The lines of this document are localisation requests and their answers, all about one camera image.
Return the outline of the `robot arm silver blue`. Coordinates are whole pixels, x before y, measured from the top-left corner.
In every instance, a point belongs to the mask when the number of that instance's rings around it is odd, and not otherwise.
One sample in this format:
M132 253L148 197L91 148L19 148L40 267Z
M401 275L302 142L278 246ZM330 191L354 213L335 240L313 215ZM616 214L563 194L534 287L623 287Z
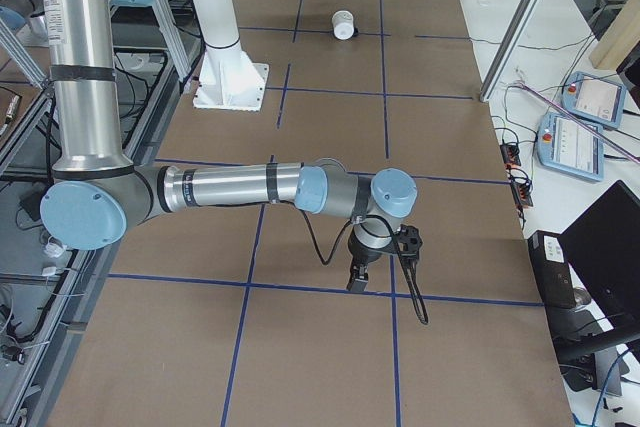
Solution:
M418 293L421 239L405 224L418 191L401 170L366 178L332 159L188 170L136 166L122 148L112 1L43 0L61 155L40 215L55 238L74 249L97 250L165 213L288 203L306 215L345 219L350 291L363 291L369 264L388 254L398 257L410 292Z

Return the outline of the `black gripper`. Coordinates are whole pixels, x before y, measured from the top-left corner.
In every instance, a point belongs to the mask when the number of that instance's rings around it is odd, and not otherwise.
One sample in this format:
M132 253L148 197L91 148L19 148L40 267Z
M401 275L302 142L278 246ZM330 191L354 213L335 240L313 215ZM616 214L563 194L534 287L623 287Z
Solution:
M396 249L387 227L381 227L381 236L373 235L363 224L352 228L348 238L348 250L352 256L346 290L365 292L368 282L368 264L382 255L395 255Z

